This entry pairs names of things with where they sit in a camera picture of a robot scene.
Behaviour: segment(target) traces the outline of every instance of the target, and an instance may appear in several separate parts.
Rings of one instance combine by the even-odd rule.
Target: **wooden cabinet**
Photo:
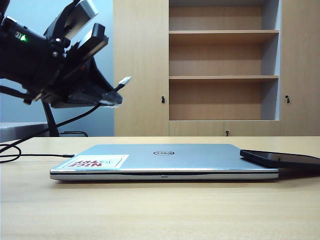
[[[132,76],[114,111],[116,136],[167,136],[168,0],[114,0],[114,79]]]
[[[319,0],[282,0],[282,136],[320,135],[319,13]]]
[[[320,134],[317,0],[113,4],[114,77],[133,77],[115,135]]]

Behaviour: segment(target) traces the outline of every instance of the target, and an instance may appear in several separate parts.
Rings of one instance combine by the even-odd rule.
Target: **dell logo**
[[[167,155],[173,155],[175,153],[173,151],[155,151],[153,154],[167,156]]]

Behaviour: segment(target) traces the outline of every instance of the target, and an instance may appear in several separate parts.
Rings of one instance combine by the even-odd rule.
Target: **sticker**
[[[80,155],[57,169],[119,169],[129,155]]]

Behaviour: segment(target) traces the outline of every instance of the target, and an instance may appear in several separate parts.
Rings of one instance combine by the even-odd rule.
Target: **camera rig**
[[[43,35],[5,17],[9,3],[0,3],[0,79],[21,84],[26,93],[0,86],[1,93],[22,98],[26,104],[41,100],[53,108],[122,104],[117,91],[131,77],[113,88],[94,59],[108,44],[105,27],[95,23],[81,41],[70,47],[71,39],[98,14],[91,0],[73,0]]]

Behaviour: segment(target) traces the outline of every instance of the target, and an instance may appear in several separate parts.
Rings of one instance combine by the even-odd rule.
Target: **green light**
[[[20,37],[20,40],[21,40],[21,41],[24,41],[24,42],[27,42],[26,35],[22,35],[22,36]]]

